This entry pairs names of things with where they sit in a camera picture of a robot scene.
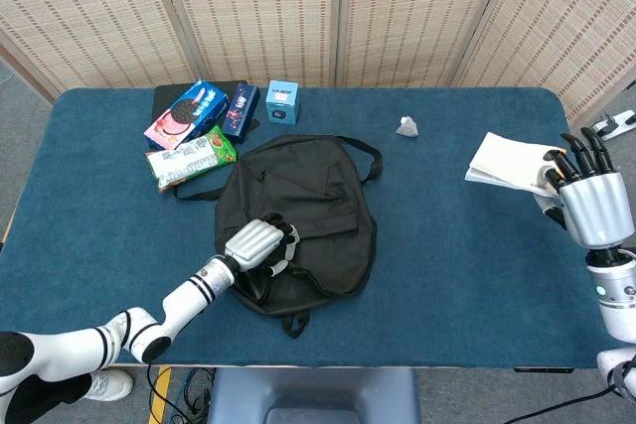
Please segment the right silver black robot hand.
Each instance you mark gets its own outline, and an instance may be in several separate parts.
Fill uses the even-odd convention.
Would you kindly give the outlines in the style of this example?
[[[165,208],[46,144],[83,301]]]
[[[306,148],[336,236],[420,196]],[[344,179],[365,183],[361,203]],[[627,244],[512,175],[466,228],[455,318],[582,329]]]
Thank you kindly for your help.
[[[590,250],[618,248],[635,233],[625,184],[600,136],[588,127],[581,133],[582,138],[561,135],[573,160],[559,149],[544,154],[549,163],[538,172],[537,183],[554,193],[535,194],[534,199],[542,214],[578,245]]]

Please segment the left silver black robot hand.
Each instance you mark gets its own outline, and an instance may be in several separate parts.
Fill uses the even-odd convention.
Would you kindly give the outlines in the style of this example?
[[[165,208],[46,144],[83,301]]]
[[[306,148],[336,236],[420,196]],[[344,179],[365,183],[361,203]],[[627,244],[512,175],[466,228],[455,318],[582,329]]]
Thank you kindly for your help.
[[[226,242],[223,261],[234,274],[259,268],[274,277],[291,263],[299,242],[296,227],[274,212],[253,219],[233,235]]]

